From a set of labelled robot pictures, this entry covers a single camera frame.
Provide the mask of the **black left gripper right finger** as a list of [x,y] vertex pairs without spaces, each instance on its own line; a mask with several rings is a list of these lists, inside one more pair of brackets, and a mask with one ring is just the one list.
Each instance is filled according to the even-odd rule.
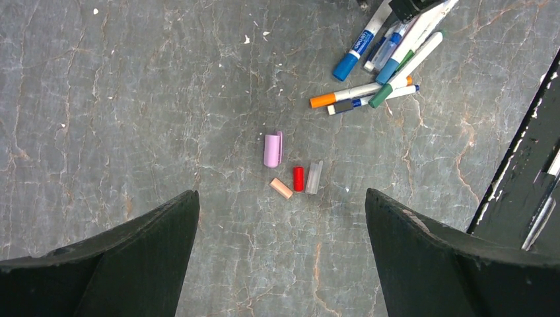
[[372,188],[365,215],[389,315],[559,315],[559,258],[474,237]]

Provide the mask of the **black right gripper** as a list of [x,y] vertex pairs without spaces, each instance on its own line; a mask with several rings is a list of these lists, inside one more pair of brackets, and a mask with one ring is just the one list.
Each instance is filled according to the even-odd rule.
[[409,22],[444,2],[445,0],[391,0],[389,6],[400,22]]

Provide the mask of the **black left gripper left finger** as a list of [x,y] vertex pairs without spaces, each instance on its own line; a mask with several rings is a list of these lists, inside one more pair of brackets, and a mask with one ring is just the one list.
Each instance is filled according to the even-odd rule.
[[80,242],[3,260],[1,315],[175,315],[199,210],[188,190]]

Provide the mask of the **blue capped white marker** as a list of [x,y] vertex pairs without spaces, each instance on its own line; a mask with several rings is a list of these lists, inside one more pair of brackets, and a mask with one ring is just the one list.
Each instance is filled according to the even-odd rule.
[[344,81],[360,60],[361,56],[366,52],[374,37],[392,12],[389,2],[389,0],[381,2],[372,18],[361,32],[360,36],[353,44],[352,48],[337,64],[336,68],[332,72],[332,75],[337,80]]

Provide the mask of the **clear pen cap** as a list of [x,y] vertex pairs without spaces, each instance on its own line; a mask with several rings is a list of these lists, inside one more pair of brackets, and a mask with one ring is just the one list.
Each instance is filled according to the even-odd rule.
[[310,195],[315,195],[318,192],[318,187],[320,183],[320,176],[322,173],[323,160],[318,162],[312,162],[308,170],[308,178],[306,183],[305,193]]

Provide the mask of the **peach marker cap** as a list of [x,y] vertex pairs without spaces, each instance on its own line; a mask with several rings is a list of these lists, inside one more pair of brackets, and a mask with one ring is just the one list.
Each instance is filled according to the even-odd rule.
[[278,178],[272,179],[269,185],[285,199],[290,199],[293,196],[293,191],[289,189],[282,181]]

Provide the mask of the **red marker cap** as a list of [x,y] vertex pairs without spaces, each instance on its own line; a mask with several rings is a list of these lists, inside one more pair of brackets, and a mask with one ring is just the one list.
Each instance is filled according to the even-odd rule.
[[296,192],[304,190],[304,168],[302,166],[293,168],[293,190]]

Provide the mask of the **pink highlighter cap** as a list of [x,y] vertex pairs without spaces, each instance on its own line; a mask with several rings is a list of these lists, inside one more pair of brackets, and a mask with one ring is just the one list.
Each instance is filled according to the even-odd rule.
[[265,135],[263,164],[268,168],[277,168],[282,162],[283,132]]

